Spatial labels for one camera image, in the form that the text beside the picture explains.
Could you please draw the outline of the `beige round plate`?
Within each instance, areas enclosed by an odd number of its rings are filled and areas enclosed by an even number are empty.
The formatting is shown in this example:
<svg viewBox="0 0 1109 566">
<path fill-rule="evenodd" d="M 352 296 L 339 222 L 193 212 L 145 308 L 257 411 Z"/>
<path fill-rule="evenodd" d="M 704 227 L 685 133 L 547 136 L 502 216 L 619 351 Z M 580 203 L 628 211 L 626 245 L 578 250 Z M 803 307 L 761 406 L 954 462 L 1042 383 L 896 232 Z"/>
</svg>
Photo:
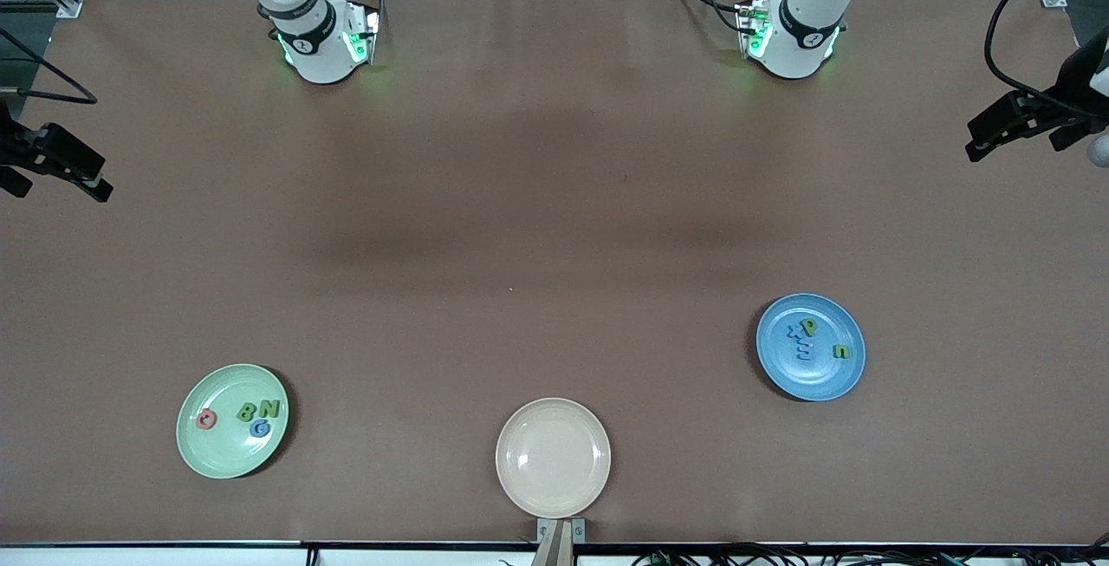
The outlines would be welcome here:
<svg viewBox="0 0 1109 566">
<path fill-rule="evenodd" d="M 606 425 L 574 400 L 532 400 L 503 423 L 496 477 L 520 511 L 537 518 L 580 515 L 606 491 L 613 444 Z"/>
</svg>

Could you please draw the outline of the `metal base connector box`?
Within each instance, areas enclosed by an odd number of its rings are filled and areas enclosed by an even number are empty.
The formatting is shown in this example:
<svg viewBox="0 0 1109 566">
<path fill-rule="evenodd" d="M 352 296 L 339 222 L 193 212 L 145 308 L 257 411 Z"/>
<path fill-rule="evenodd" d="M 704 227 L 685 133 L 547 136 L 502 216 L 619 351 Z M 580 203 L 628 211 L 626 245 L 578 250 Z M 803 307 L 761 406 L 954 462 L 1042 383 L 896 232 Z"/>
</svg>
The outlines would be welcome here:
<svg viewBox="0 0 1109 566">
<path fill-rule="evenodd" d="M 365 11 L 365 22 L 364 28 L 360 31 L 360 53 L 362 60 L 365 64 L 372 65 L 373 57 L 375 55 L 375 48 L 377 43 L 377 37 L 380 31 L 381 24 L 381 10 L 375 8 L 364 8 Z"/>
<path fill-rule="evenodd" d="M 769 18 L 769 0 L 751 0 L 734 6 L 734 18 L 740 29 L 737 44 L 744 59 L 761 59 L 764 55 L 769 38 L 773 33 Z"/>
</svg>

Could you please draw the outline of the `blue round plate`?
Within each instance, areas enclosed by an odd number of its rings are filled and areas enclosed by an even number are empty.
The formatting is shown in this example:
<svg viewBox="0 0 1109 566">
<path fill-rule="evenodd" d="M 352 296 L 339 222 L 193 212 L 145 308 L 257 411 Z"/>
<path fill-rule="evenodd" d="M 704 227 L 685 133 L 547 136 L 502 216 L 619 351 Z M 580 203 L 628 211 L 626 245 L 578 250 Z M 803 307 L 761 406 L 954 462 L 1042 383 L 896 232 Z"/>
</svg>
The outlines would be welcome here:
<svg viewBox="0 0 1109 566">
<path fill-rule="evenodd" d="M 815 344 L 815 357 L 811 361 L 797 360 L 797 340 L 787 337 L 788 325 L 801 330 L 798 322 L 805 317 L 820 321 L 816 337 L 803 338 Z M 836 344 L 849 346 L 852 357 L 835 358 Z M 754 348 L 769 380 L 794 400 L 840 400 L 859 384 L 866 366 L 859 323 L 836 301 L 812 293 L 794 293 L 773 301 L 761 314 Z"/>
</svg>

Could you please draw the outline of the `brown table cloth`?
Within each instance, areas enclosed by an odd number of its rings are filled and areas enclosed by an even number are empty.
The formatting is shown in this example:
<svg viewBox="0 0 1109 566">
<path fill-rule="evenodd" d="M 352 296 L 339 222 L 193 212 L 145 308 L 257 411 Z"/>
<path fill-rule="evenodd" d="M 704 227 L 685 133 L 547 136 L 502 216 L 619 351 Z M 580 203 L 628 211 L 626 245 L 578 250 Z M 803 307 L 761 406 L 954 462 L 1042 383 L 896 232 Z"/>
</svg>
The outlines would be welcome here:
<svg viewBox="0 0 1109 566">
<path fill-rule="evenodd" d="M 110 201 L 0 193 L 0 542 L 502 540 L 527 401 L 613 443 L 599 542 L 1090 543 L 1109 530 L 1109 170 L 1003 95 L 997 0 L 854 0 L 780 81 L 689 0 L 389 0 L 375 65 L 286 65 L 246 0 L 94 0 L 29 101 Z M 866 366 L 794 400 L 754 341 L 836 301 Z M 232 364 L 293 407 L 203 478 L 179 410 Z"/>
</svg>

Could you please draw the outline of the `white table edge rail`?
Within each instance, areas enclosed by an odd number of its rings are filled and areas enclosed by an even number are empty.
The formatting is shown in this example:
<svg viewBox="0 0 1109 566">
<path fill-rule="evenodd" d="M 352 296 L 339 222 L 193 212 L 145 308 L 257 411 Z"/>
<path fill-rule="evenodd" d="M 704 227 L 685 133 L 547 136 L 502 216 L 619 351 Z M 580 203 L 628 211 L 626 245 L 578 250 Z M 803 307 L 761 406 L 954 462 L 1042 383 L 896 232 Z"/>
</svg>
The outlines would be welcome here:
<svg viewBox="0 0 1109 566">
<path fill-rule="evenodd" d="M 0 549 L 0 566 L 532 566 L 532 553 L 338 549 Z"/>
</svg>

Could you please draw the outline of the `light green round plate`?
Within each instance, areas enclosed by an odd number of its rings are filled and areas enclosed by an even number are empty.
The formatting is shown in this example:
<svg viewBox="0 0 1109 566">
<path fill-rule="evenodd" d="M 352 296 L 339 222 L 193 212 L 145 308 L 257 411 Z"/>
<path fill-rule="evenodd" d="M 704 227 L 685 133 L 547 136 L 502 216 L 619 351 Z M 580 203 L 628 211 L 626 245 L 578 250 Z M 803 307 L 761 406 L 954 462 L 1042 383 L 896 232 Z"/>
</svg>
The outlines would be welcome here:
<svg viewBox="0 0 1109 566">
<path fill-rule="evenodd" d="M 268 420 L 266 439 L 250 437 L 250 423 L 237 418 L 245 401 L 281 400 L 278 420 Z M 199 411 L 217 412 L 217 426 L 197 429 Z M 232 364 L 208 373 L 183 400 L 179 410 L 177 448 L 184 463 L 203 478 L 245 478 L 269 463 L 288 436 L 293 407 L 289 394 L 277 375 L 254 364 Z"/>
</svg>

